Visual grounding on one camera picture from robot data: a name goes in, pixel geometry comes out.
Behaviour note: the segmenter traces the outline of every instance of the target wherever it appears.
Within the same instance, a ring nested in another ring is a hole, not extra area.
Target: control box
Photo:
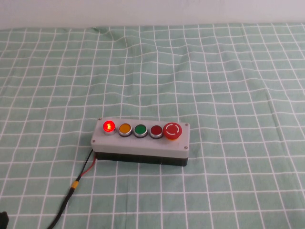
[[[99,160],[186,166],[190,125],[99,118],[91,145]]]

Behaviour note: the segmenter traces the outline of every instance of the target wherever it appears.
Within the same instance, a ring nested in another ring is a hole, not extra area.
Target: indicator light
[[[132,127],[128,123],[120,125],[119,135],[122,137],[128,137],[132,134]]]
[[[135,128],[134,128],[134,135],[137,137],[137,138],[143,138],[143,137],[146,137],[147,135],[147,128],[146,126],[140,124],[140,125],[137,125]]]
[[[169,140],[176,140],[182,134],[182,128],[178,123],[168,123],[163,127],[163,134]]]
[[[154,126],[150,129],[149,135],[150,135],[153,139],[162,138],[162,136],[163,136],[163,129],[162,129],[162,127],[160,127],[159,125],[154,125]]]
[[[106,135],[113,135],[116,131],[115,124],[111,120],[104,122],[103,129]]]

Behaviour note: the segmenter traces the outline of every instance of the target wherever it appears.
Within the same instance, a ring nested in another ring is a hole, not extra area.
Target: black object
[[[9,224],[9,216],[4,212],[0,212],[0,229],[6,229]]]
[[[84,166],[82,167],[82,170],[81,170],[79,176],[78,176],[78,177],[76,178],[76,180],[75,180],[76,182],[79,182],[79,180],[81,179],[82,173],[83,173],[83,171],[84,171],[84,169],[85,169],[85,167],[86,167],[86,164],[87,164],[87,162],[88,162],[88,160],[89,160],[89,158],[90,158],[92,152],[93,152],[93,150],[90,151],[90,153],[89,153],[89,155],[88,155],[88,157],[87,157],[87,160],[86,160]],[[70,190],[69,190],[67,196],[65,197],[64,201],[62,202],[61,207],[60,207],[60,209],[59,209],[59,211],[58,211],[56,217],[54,218],[53,222],[48,226],[48,229],[52,229],[52,228],[55,227],[56,223],[57,223],[58,220],[60,219],[60,217],[61,217],[63,211],[65,210],[65,208],[66,208],[66,206],[67,206],[67,203],[68,203],[68,201],[69,201],[69,199],[70,199],[70,197],[72,196],[72,194],[73,194],[74,191],[75,191],[75,187],[72,185],[72,187],[70,188]]]
[[[127,161],[136,163],[161,164],[171,166],[186,166],[188,158],[172,158],[164,156],[144,156],[131,154],[115,154],[95,152],[96,159],[110,161]]]

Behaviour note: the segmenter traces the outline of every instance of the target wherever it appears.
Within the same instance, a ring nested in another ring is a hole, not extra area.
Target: red button
[[[163,129],[162,129],[162,127],[160,127],[159,125],[154,125],[154,126],[150,129],[149,134],[150,134],[150,136],[151,136],[153,139],[162,138]]]
[[[163,135],[170,140],[176,140],[182,134],[182,128],[178,123],[168,123],[163,127]]]

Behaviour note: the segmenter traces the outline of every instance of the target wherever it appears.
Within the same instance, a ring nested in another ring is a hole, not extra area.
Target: emergency stop button
[[[163,135],[169,140],[176,140],[182,134],[182,128],[178,123],[168,123],[163,127]]]

